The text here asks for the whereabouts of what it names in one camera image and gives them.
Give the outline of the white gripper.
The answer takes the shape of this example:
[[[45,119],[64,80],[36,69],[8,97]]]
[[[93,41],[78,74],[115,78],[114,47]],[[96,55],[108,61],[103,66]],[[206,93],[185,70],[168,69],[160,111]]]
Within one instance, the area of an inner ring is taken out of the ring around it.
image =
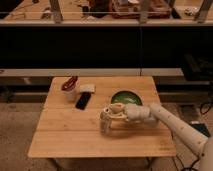
[[[150,117],[150,109],[147,106],[138,106],[136,104],[114,103],[104,108],[100,114],[100,131],[107,134],[113,121],[125,121],[126,118],[130,122],[144,121]]]

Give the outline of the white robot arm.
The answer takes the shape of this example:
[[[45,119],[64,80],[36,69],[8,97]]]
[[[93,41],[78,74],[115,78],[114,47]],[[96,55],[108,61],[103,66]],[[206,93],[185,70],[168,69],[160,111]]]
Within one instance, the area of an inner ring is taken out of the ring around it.
[[[100,129],[107,134],[113,121],[157,124],[161,121],[198,157],[199,171],[213,171],[213,137],[207,137],[158,103],[109,104],[100,113]]]

